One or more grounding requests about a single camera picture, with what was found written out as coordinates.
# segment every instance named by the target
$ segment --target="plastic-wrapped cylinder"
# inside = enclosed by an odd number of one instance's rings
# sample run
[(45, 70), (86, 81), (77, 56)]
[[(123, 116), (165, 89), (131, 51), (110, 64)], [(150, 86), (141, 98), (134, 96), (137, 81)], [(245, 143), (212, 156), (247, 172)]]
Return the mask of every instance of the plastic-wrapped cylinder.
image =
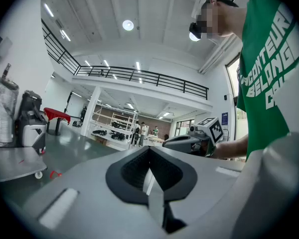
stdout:
[(14, 140), (14, 111), (19, 86), (0, 78), (0, 147), (8, 147)]

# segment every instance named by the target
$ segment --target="person in green shirt in background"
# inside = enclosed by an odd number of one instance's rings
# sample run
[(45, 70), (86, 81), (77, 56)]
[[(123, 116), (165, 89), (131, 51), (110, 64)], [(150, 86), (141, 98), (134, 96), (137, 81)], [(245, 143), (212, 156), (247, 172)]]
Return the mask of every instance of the person in green shirt in background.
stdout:
[(154, 132), (154, 135), (155, 135), (155, 136), (157, 136), (157, 135), (158, 135), (158, 127), (157, 127), (157, 126), (155, 126), (155, 129), (154, 129), (154, 131), (153, 131), (153, 132)]
[(299, 25), (279, 0), (249, 0), (247, 8), (208, 0), (196, 23), (207, 35), (235, 34), (243, 42), (237, 107), (247, 113), (248, 135), (216, 144), (212, 157), (248, 158), (289, 132), (273, 96), (299, 62)]

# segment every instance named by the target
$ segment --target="red tablecloth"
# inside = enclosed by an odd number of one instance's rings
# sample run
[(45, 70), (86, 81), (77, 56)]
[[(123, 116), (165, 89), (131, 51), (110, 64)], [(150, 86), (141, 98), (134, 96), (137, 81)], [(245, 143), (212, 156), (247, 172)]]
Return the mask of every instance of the red tablecloth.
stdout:
[(48, 116), (48, 120), (52, 120), (54, 118), (62, 118), (63, 120), (67, 120), (68, 124), (70, 124), (71, 116), (68, 114), (65, 114), (63, 112), (57, 111), (55, 109), (51, 108), (44, 108), (44, 113)]

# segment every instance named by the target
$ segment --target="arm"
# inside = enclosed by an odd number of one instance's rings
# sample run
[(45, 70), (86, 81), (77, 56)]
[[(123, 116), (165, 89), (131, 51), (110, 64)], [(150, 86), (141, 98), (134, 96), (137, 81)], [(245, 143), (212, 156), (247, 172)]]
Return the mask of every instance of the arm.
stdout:
[(216, 149), (212, 158), (235, 158), (246, 156), (248, 147), (248, 135), (243, 138), (230, 141), (219, 142), (216, 144)]

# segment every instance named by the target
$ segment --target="round ceiling light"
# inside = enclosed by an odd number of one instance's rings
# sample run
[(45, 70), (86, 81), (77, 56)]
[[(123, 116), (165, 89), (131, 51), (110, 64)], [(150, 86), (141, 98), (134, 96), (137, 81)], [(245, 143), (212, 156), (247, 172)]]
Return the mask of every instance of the round ceiling light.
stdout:
[(195, 35), (193, 35), (192, 32), (189, 32), (189, 38), (194, 42), (197, 42), (200, 40)]
[(123, 28), (127, 31), (131, 31), (134, 28), (134, 24), (130, 20), (124, 20)]

